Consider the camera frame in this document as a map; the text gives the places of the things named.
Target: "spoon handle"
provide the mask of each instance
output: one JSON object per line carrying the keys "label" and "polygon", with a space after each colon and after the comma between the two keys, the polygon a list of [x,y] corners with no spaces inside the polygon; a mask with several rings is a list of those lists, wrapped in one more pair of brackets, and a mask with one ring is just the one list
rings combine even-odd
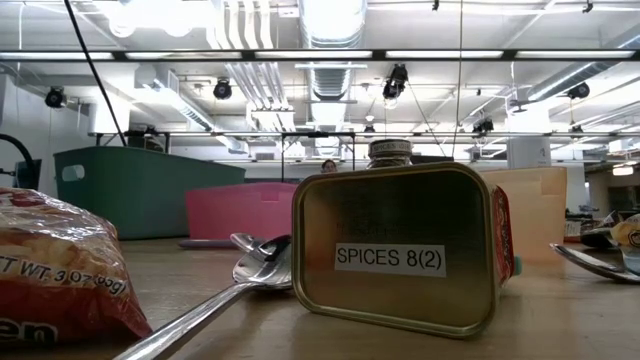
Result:
{"label": "spoon handle", "polygon": [[233,305],[248,290],[260,287],[256,282],[232,285],[189,312],[138,341],[114,360],[168,359],[211,321]]}

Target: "spice tin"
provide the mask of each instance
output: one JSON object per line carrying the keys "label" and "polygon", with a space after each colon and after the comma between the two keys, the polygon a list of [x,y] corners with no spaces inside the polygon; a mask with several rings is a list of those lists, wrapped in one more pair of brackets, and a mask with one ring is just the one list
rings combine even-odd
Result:
{"label": "spice tin", "polygon": [[465,338],[514,272],[507,197],[461,164],[313,176],[293,212],[294,288],[315,313]]}

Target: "jar lid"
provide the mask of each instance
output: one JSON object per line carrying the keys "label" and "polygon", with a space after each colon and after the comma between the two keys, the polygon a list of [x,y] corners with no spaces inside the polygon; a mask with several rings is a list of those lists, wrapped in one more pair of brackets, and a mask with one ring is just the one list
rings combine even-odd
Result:
{"label": "jar lid", "polygon": [[385,155],[405,155],[411,156],[411,141],[402,139],[376,140],[369,144],[369,157]]}

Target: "plastic bag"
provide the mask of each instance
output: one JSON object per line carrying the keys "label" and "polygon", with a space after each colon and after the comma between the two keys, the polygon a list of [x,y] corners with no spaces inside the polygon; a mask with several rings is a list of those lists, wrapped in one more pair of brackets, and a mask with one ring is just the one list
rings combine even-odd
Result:
{"label": "plastic bag", "polygon": [[0,188],[0,344],[150,332],[113,225],[37,191]]}

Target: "table surface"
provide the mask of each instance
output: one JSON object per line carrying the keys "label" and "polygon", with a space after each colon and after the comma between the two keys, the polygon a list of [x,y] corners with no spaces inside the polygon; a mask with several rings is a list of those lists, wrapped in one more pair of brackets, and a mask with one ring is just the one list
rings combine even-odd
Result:
{"label": "table surface", "polygon": [[[231,284],[235,250],[181,250],[177,240],[123,242],[134,289],[156,329]],[[450,340],[315,315],[292,293],[247,295],[173,359],[640,359],[640,286],[566,261],[524,264],[493,323]],[[2,359],[111,359],[125,345],[0,352]]]}

